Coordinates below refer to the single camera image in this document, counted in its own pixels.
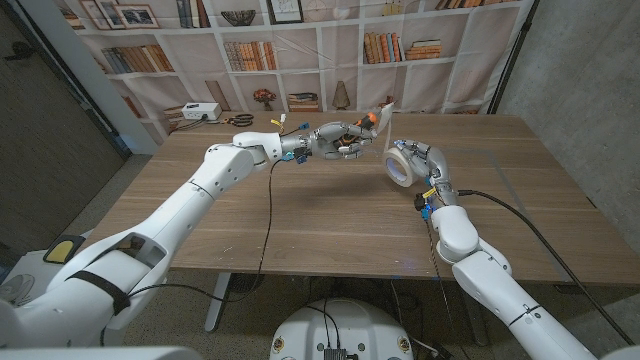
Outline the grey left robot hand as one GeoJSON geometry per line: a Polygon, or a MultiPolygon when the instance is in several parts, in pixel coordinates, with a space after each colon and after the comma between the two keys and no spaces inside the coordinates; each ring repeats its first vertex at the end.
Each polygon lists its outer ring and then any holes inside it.
{"type": "Polygon", "coordinates": [[[280,138],[282,154],[293,153],[324,160],[355,159],[363,154],[362,147],[377,138],[375,129],[369,130],[345,122],[330,122],[305,134],[286,135],[280,138]]]}

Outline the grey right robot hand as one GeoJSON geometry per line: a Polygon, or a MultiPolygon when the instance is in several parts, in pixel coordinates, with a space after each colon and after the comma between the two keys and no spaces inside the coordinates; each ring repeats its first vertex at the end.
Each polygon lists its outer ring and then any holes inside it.
{"type": "Polygon", "coordinates": [[[407,174],[413,175],[415,179],[426,179],[436,188],[443,205],[458,204],[447,161],[440,149],[415,140],[396,140],[394,144],[408,163],[407,174]]]}

